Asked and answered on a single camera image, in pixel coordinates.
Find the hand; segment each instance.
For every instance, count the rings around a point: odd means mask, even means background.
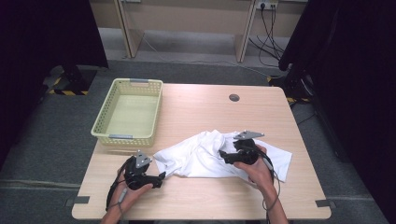
[[[118,181],[119,184],[114,190],[113,196],[110,200],[109,208],[105,216],[102,218],[101,223],[117,223],[120,220],[122,213],[128,211],[132,207],[132,205],[134,205],[134,203],[140,198],[140,196],[142,196],[153,187],[152,184],[147,184],[137,190],[130,189],[126,184],[123,175],[120,175]],[[118,206],[119,198],[124,189],[127,189],[125,197],[120,203],[120,206]]]
[[[262,152],[266,153],[267,149],[260,145],[256,145]],[[249,177],[249,180],[257,184],[257,187],[262,192],[265,189],[273,186],[273,178],[265,165],[262,157],[259,157],[255,163],[248,165],[241,161],[234,162],[233,165],[236,168],[244,170]]]

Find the white cloth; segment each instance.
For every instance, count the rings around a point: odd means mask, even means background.
[[[187,177],[230,177],[239,176],[248,180],[248,174],[231,164],[226,164],[219,155],[219,150],[235,153],[233,139],[238,133],[202,132],[190,137],[172,147],[154,154],[160,173],[183,175]],[[254,140],[256,144],[267,148],[278,179],[285,182],[291,153],[273,147],[263,141]]]

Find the power outlet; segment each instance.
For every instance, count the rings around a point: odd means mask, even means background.
[[[274,10],[277,8],[278,0],[259,0],[256,8],[262,10],[262,4],[265,4],[264,10]]]

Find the plastic basket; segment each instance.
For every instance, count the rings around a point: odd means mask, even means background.
[[[114,79],[91,134],[103,145],[152,146],[162,95],[160,80]]]

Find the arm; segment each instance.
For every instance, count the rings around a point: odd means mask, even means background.
[[[117,188],[111,197],[110,206],[107,210],[107,213],[102,218],[102,224],[117,223],[121,219],[122,213],[128,211],[140,196],[152,188],[152,184],[147,184],[137,190],[129,189],[124,181],[123,175],[120,176],[119,182],[120,183],[117,185]],[[123,198],[120,205],[118,205],[119,198],[124,189],[127,189],[125,197]]]
[[[257,147],[266,152],[266,148],[257,145]],[[271,220],[271,223],[279,224],[279,223],[288,223],[285,212],[283,211],[282,203],[277,198],[276,189],[273,184],[273,180],[262,159],[258,159],[252,165],[247,165],[242,162],[235,162],[233,164],[236,168],[242,169],[247,172],[249,179],[257,184],[257,188],[262,193],[262,197],[264,197],[265,205],[267,208],[274,205],[270,210],[267,210],[268,217]]]

